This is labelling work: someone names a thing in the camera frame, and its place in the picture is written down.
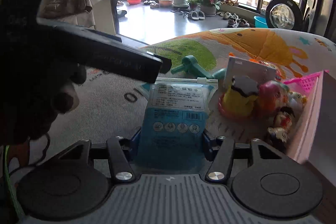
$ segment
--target barcode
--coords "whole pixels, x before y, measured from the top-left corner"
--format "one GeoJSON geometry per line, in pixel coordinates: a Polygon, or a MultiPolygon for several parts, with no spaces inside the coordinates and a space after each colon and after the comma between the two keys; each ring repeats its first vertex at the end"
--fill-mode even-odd
{"type": "Polygon", "coordinates": [[[185,120],[202,120],[202,113],[195,113],[195,112],[184,112],[184,119],[185,120]]]}

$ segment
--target slipper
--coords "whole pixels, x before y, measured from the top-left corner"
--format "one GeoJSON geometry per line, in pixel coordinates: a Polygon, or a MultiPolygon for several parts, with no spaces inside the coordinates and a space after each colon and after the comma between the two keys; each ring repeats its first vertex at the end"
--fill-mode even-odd
{"type": "Polygon", "coordinates": [[[117,10],[118,18],[124,17],[126,14],[127,14],[127,11],[125,10],[117,10]]]}
{"type": "Polygon", "coordinates": [[[238,26],[241,28],[249,28],[250,24],[245,19],[241,19],[238,23],[238,26]]]}
{"type": "Polygon", "coordinates": [[[229,19],[231,16],[232,16],[232,14],[231,14],[230,12],[226,12],[226,13],[223,15],[223,19],[229,19]]]}
{"type": "Polygon", "coordinates": [[[195,11],[190,11],[188,13],[188,17],[192,20],[199,20],[198,14],[195,11]]]}
{"type": "Polygon", "coordinates": [[[198,15],[199,20],[204,20],[205,19],[205,14],[202,11],[198,11],[197,15],[198,15]]]}
{"type": "Polygon", "coordinates": [[[152,9],[154,9],[154,8],[160,8],[160,5],[159,5],[158,3],[156,3],[156,2],[154,2],[154,3],[151,3],[151,4],[150,4],[150,7],[151,7],[152,9]]]}

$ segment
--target teal plastic toy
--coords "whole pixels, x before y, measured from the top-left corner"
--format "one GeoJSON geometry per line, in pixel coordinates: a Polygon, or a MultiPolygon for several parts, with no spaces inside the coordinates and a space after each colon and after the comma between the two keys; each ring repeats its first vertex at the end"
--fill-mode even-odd
{"type": "Polygon", "coordinates": [[[217,80],[225,78],[226,74],[226,68],[223,68],[218,70],[212,75],[198,64],[197,59],[193,55],[185,56],[184,58],[182,58],[181,65],[171,69],[172,74],[181,71],[185,71],[195,77],[205,77],[207,79],[217,79],[217,80]]]}

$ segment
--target blanket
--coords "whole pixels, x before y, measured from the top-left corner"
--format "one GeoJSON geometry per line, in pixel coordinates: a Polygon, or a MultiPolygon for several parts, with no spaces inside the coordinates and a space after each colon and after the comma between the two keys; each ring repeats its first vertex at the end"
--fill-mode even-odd
{"type": "Polygon", "coordinates": [[[91,11],[90,0],[52,0],[44,7],[41,16],[43,18],[60,18],[91,11]]]}

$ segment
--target washing machine door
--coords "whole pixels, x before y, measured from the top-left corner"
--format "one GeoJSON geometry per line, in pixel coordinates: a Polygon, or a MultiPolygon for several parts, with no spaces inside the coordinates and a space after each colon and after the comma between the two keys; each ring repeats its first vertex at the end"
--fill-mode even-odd
{"type": "Polygon", "coordinates": [[[302,13],[293,0],[271,0],[266,8],[265,17],[269,28],[302,30],[302,13]]]}

